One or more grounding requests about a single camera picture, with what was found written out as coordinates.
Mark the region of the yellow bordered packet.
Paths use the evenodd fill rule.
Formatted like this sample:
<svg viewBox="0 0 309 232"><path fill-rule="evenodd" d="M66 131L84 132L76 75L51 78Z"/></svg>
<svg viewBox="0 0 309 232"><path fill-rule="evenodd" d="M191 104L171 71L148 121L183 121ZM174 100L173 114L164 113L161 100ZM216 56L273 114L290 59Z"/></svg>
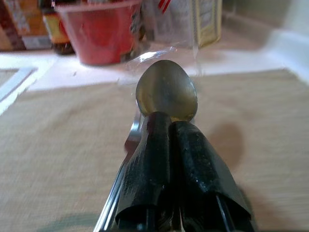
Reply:
<svg viewBox="0 0 309 232"><path fill-rule="evenodd" d="M222 0L193 0L195 40L198 48L221 38Z"/></svg>

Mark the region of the beige woven placemat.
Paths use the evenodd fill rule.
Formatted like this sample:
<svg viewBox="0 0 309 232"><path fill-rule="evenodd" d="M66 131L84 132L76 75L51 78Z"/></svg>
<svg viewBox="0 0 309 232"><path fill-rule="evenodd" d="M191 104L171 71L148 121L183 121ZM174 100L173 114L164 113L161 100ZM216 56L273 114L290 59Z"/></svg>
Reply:
<svg viewBox="0 0 309 232"><path fill-rule="evenodd" d="M287 70L195 77L195 124L262 231L309 232L309 86ZM92 232L125 157L133 86L22 94L0 116L0 232Z"/></svg>

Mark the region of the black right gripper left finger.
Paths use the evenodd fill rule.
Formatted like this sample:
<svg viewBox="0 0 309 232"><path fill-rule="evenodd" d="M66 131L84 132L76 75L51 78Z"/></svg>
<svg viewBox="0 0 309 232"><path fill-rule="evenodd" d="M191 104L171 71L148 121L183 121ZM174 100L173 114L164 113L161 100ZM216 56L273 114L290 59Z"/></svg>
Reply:
<svg viewBox="0 0 309 232"><path fill-rule="evenodd" d="M170 125L169 116L162 112L145 118L140 143L125 170L115 216L119 230L167 232L172 228Z"/></svg>

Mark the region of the white counter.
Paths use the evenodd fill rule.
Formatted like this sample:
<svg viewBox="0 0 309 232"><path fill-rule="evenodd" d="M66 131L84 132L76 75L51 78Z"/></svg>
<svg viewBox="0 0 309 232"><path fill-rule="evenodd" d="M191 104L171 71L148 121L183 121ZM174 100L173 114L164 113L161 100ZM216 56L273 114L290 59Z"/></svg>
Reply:
<svg viewBox="0 0 309 232"><path fill-rule="evenodd" d="M52 51L0 53L0 70L16 70L8 82L0 84L0 114L25 90L134 82L158 60L155 53L159 50L163 51L162 59L177 62L190 75L288 69L309 82L309 36L279 29L266 32L226 27L219 42L197 53L152 45L141 61L102 67L86 66L76 56L61 57Z"/></svg>

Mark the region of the red plastic cup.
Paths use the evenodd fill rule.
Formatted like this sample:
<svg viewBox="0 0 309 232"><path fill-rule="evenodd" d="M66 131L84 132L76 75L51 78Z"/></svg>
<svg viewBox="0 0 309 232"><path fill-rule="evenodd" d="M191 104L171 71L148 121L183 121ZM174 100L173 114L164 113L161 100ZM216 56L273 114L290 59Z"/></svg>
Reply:
<svg viewBox="0 0 309 232"><path fill-rule="evenodd" d="M142 0L57 4L72 47L82 64L101 66L139 53Z"/></svg>

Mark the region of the brown sauce bottle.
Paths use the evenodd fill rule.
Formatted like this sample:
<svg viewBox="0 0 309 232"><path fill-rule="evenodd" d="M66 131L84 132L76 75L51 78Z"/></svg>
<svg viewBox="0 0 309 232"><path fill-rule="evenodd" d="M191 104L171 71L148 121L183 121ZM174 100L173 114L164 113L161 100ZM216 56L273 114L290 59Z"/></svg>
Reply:
<svg viewBox="0 0 309 232"><path fill-rule="evenodd" d="M71 0L37 0L53 51L58 55L71 55L74 54L74 50L55 10L57 2L69 3Z"/></svg>

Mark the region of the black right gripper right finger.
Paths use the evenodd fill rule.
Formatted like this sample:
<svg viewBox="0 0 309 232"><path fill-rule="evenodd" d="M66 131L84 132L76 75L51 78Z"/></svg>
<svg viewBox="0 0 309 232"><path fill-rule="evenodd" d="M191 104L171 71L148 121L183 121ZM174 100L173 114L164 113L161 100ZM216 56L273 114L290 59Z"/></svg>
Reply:
<svg viewBox="0 0 309 232"><path fill-rule="evenodd" d="M171 147L185 232L257 232L229 168L195 125L172 123Z"/></svg>

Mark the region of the clear plastic bag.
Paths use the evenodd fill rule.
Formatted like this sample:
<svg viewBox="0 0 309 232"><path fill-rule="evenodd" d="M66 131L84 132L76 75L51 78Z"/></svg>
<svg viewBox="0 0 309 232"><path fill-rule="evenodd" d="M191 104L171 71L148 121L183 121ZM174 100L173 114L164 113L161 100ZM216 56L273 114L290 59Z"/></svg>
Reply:
<svg viewBox="0 0 309 232"><path fill-rule="evenodd" d="M119 84L137 83L142 73L159 60L180 60L185 54L196 57L198 45L192 9L191 0L143 0L144 37L139 54L126 64L128 74L119 78Z"/></svg>

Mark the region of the printed cardboard box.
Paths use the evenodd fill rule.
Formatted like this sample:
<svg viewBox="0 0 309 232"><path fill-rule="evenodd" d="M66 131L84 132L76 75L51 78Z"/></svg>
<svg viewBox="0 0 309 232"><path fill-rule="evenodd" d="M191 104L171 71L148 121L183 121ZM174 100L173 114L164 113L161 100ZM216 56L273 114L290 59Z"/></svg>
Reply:
<svg viewBox="0 0 309 232"><path fill-rule="evenodd" d="M0 52L50 48L38 0L0 0Z"/></svg>

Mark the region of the silver metal spoon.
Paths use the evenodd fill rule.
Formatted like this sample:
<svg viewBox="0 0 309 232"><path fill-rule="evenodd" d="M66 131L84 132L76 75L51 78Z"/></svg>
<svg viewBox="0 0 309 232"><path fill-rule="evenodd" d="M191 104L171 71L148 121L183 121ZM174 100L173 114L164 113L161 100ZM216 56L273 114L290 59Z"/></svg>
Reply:
<svg viewBox="0 0 309 232"><path fill-rule="evenodd" d="M191 121L198 108L193 81L176 62L163 59L149 66L136 86L136 103L146 117L154 112L173 121Z"/></svg>

